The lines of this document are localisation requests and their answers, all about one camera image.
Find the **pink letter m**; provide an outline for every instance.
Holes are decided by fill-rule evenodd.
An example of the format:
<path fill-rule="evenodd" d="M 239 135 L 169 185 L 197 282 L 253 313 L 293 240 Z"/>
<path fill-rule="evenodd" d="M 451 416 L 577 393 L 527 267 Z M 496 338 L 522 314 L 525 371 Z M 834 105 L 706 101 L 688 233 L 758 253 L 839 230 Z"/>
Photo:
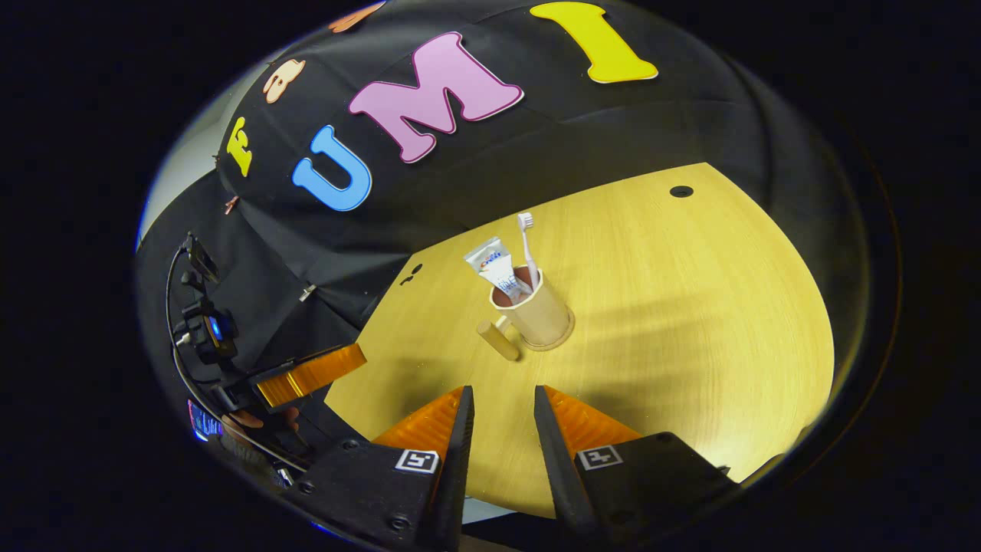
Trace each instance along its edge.
<path fill-rule="evenodd" d="M 403 84 L 368 83 L 351 99 L 351 113 L 367 113 L 402 148 L 402 161 L 415 163 L 436 147 L 436 137 L 420 135 L 414 121 L 449 135 L 456 121 L 449 109 L 449 90 L 460 100 L 465 121 L 480 121 L 518 103 L 525 92 L 505 84 L 460 45 L 459 32 L 441 34 L 412 54 L 418 88 Z"/>

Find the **beige cup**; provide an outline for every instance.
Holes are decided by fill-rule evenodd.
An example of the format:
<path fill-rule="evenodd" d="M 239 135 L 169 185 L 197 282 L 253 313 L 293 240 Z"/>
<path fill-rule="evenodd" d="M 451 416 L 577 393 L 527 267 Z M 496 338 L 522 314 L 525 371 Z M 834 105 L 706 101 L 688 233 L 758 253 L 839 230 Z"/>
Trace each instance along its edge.
<path fill-rule="evenodd" d="M 514 275 L 531 285 L 527 265 L 515 267 Z M 503 332 L 509 324 L 514 324 L 525 345 L 533 351 L 548 351 L 562 345 L 576 325 L 572 310 L 555 294 L 541 269 L 539 286 L 524 301 L 511 304 L 498 288 L 490 290 L 488 301 L 502 314 L 494 324 L 496 329 Z"/>

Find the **hand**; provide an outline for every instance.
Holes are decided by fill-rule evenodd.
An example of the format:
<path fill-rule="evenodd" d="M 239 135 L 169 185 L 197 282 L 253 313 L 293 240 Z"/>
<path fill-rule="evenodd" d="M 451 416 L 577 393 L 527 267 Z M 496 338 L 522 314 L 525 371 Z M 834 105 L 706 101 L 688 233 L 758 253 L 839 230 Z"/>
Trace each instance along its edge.
<path fill-rule="evenodd" d="M 283 411 L 283 416 L 286 418 L 286 425 L 291 427 L 293 431 L 298 431 L 300 428 L 300 424 L 296 423 L 296 418 L 299 415 L 300 415 L 300 410 L 297 407 L 289 407 L 288 409 Z M 243 425 L 245 427 L 251 427 L 252 429 L 258 429 L 263 425 L 265 425 L 265 423 L 263 423 L 261 419 L 255 417 L 252 414 L 249 414 L 246 411 L 235 411 L 230 414 L 225 414 L 222 416 L 222 423 L 225 425 L 226 428 L 232 427 L 234 429 L 237 429 L 238 431 L 242 431 Z M 244 438 L 240 437 L 237 433 L 233 431 L 229 431 L 229 434 L 232 436 L 232 438 L 234 438 L 239 443 L 243 445 L 247 445 L 249 447 L 252 446 L 251 443 L 246 441 Z"/>

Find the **blue letter u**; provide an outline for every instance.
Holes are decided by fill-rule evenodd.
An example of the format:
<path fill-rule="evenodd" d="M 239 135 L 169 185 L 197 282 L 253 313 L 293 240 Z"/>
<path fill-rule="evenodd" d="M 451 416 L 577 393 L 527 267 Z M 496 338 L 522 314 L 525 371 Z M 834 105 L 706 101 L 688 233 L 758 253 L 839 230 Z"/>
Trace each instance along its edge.
<path fill-rule="evenodd" d="M 371 191 L 371 171 L 364 161 L 334 138 L 334 127 L 327 125 L 310 142 L 310 151 L 326 153 L 351 177 L 351 184 L 341 190 L 314 170 L 313 162 L 304 157 L 293 169 L 293 183 L 302 186 L 335 211 L 349 211 L 360 205 Z"/>

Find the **toothbrush head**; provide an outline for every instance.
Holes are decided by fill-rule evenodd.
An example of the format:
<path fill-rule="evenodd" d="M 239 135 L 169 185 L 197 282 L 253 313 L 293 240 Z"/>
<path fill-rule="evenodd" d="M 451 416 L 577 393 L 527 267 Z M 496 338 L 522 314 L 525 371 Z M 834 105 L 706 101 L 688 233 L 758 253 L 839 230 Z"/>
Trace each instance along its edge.
<path fill-rule="evenodd" d="M 521 213 L 518 215 L 518 226 L 521 231 L 524 232 L 529 228 L 535 226 L 535 219 L 532 218 L 532 213 Z"/>

